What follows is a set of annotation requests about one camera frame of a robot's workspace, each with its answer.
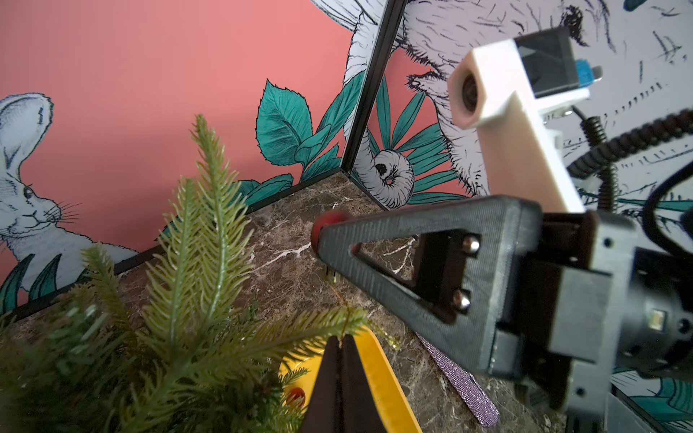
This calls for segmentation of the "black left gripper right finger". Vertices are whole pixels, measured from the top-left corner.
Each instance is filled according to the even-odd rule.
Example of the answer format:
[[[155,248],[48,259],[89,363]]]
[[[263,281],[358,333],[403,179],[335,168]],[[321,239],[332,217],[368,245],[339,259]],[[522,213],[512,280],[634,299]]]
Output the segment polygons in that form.
[[[386,433],[352,335],[342,339],[340,389],[343,432]]]

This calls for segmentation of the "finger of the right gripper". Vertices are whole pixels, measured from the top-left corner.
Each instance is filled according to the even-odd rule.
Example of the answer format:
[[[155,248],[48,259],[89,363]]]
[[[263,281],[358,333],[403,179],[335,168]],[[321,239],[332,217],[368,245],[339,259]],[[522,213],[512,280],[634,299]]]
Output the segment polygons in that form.
[[[488,196],[358,218],[360,254],[325,265],[470,373],[524,376],[516,301],[524,259],[539,243],[538,203]],[[413,236],[410,280],[364,250],[367,243]]]

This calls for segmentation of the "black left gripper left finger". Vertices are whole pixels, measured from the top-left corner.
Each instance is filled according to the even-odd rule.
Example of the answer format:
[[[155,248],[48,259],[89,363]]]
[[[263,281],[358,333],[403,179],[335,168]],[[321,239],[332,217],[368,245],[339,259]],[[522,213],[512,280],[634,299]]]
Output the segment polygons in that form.
[[[341,420],[341,349],[339,340],[330,337],[323,353],[316,382],[300,432],[340,432]]]

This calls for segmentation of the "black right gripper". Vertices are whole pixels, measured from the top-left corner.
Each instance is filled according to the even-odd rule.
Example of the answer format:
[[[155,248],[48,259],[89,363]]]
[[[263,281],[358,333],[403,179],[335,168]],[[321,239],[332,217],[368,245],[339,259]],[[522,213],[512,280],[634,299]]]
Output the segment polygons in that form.
[[[570,427],[606,416],[615,368],[692,378],[692,263],[602,212],[507,209],[487,236],[487,373],[535,385]]]

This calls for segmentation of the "small red ball ornament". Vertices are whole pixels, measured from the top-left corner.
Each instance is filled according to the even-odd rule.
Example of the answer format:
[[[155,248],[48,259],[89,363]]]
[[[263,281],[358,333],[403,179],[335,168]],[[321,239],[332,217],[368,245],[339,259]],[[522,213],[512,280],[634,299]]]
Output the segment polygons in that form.
[[[301,387],[292,387],[286,393],[285,402],[287,405],[302,409],[306,404],[306,393]]]

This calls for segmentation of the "small green christmas tree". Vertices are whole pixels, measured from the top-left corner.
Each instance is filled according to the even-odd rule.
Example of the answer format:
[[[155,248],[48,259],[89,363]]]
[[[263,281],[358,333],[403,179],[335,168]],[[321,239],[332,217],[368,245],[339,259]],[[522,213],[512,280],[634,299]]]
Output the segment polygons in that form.
[[[203,115],[191,137],[199,175],[179,181],[142,310],[94,246],[87,281],[33,337],[2,329],[2,431],[294,432],[304,411],[284,389],[300,373],[282,366],[364,328],[361,309],[267,320],[243,301],[253,264],[241,183]]]

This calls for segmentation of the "yellow plastic tray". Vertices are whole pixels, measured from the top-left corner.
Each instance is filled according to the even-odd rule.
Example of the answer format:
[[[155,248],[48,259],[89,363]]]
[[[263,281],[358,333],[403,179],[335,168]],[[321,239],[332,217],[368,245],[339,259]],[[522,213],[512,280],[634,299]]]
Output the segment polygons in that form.
[[[374,332],[365,328],[353,337],[386,432],[420,432],[422,429]],[[283,386],[284,397],[286,398],[286,393],[296,386],[301,387],[306,393],[306,404],[300,409],[304,416],[324,351],[324,347],[318,347],[313,355],[297,360],[286,359],[280,367],[282,375],[288,375],[288,373],[297,375],[289,384]]]

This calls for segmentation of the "purple glitter tube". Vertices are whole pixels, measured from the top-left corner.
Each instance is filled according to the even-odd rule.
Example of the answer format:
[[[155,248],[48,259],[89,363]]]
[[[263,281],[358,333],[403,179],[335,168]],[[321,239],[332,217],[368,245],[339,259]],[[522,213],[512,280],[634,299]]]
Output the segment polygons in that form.
[[[440,352],[424,337],[417,334],[424,348],[429,352],[435,364],[448,379],[456,393],[467,405],[478,423],[483,428],[494,427],[500,420],[496,406],[483,391],[476,378]]]

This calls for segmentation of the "black corner frame post right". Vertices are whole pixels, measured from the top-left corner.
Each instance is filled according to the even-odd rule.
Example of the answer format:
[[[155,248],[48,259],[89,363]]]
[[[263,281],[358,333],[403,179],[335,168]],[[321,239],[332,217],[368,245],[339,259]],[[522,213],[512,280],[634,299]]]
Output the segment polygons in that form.
[[[407,4],[407,1],[386,1],[384,4],[384,13],[375,34],[375,46],[367,64],[355,119],[342,160],[341,169],[348,175],[351,175],[354,169],[361,141],[366,133],[367,122],[375,104],[377,91],[384,77],[392,50],[396,45],[397,32],[401,26]]]

